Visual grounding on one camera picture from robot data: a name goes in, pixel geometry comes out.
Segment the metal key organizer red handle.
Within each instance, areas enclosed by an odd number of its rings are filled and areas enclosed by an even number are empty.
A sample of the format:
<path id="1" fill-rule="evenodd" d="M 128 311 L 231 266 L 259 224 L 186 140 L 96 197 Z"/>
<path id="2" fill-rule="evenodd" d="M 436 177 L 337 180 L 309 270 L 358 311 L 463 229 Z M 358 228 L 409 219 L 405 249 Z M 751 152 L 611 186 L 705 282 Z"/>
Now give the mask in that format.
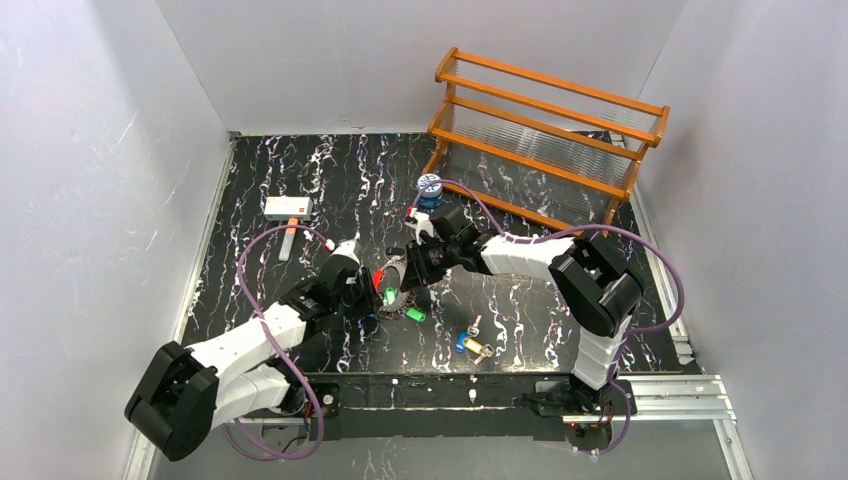
<path id="1" fill-rule="evenodd" d="M 404 316 L 416 306 L 417 293 L 401 289 L 406 273 L 406 260 L 401 256 L 391 257 L 373 276 L 372 283 L 381 301 L 378 316 L 381 320 Z"/>

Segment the green key tag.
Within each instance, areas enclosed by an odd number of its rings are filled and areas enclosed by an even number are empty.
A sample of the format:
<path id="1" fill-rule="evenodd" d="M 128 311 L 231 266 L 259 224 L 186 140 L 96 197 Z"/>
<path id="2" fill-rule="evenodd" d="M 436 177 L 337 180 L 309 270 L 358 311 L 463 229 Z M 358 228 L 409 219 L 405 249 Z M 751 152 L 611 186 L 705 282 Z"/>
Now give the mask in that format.
<path id="1" fill-rule="evenodd" d="M 417 308 L 409 308 L 404 312 L 404 314 L 406 317 L 418 323 L 422 323 L 426 320 L 426 314 Z"/>

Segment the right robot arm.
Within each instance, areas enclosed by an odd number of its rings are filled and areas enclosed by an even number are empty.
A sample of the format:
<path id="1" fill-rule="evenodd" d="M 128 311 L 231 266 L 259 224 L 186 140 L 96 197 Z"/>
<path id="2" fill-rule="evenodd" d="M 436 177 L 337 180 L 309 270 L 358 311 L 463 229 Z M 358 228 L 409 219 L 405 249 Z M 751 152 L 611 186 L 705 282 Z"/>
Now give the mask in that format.
<path id="1" fill-rule="evenodd" d="M 432 213 L 411 207 L 405 223 L 414 234 L 405 247 L 402 291 L 437 283 L 454 267 L 549 282 L 580 326 L 569 378 L 572 398 L 599 401 L 607 393 L 615 356 L 644 293 L 641 275 L 608 238 L 589 229 L 548 240 L 482 232 L 450 204 Z"/>

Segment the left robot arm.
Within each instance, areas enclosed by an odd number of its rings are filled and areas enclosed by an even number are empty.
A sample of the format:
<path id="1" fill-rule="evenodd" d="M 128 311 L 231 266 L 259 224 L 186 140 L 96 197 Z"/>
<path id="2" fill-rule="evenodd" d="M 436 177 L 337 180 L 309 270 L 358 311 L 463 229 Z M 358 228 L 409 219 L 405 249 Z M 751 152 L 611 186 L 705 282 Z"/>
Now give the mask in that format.
<path id="1" fill-rule="evenodd" d="M 332 254 L 317 275 L 246 323 L 193 345 L 161 346 L 124 417 L 167 459 L 182 460 L 220 425 L 283 405 L 299 377 L 272 365 L 279 349 L 315 335 L 331 314 L 374 314 L 379 304 L 371 271 L 352 254 Z"/>

